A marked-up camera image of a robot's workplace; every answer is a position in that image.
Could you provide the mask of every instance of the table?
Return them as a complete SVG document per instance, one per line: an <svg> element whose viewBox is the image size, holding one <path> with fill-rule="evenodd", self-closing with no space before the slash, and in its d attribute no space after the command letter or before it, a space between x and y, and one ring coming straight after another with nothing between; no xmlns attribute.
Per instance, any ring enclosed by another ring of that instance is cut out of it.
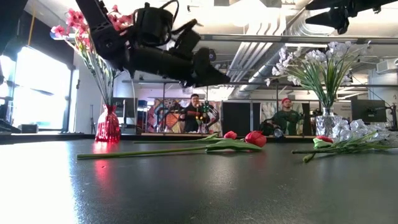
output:
<svg viewBox="0 0 398 224"><path fill-rule="evenodd" d="M292 149L77 161L90 152L186 144L93 140L0 146L0 223L396 223L398 154L323 157Z"/></svg>

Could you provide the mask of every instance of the red tulip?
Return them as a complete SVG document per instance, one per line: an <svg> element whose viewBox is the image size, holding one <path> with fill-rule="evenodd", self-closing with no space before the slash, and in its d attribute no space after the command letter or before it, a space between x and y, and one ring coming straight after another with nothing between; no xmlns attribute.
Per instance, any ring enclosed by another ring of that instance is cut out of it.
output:
<svg viewBox="0 0 398 224"><path fill-rule="evenodd" d="M235 132L228 131L227 133L225 133L224 138L236 139L236 136L238 135Z"/></svg>
<svg viewBox="0 0 398 224"><path fill-rule="evenodd" d="M316 138L317 138L317 139L320 139L320 140L322 140L322 141L324 141L324 142L333 143L333 140L332 140L331 138L326 137L326 136L317 136Z"/></svg>
<svg viewBox="0 0 398 224"><path fill-rule="evenodd" d="M244 140L247 143L251 143L259 147L265 146L267 142L267 138L262 135L262 131L252 131L244 138Z"/></svg>

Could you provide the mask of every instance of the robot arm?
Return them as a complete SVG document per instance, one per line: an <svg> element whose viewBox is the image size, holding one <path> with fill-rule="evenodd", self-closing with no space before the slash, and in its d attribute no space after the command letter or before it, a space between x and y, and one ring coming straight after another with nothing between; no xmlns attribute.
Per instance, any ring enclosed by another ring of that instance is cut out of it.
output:
<svg viewBox="0 0 398 224"><path fill-rule="evenodd" d="M229 77L211 66L209 48L192 51L200 36L192 30L194 19L177 30L172 30L175 16L164 9L145 7L132 14L133 26L121 32L114 29L107 10L99 0L76 0L90 28L97 53L112 67L127 70L134 77L136 70L153 73L180 81L183 87L219 85L229 82ZM179 34L170 50L157 48L166 44L172 35Z"/></svg>

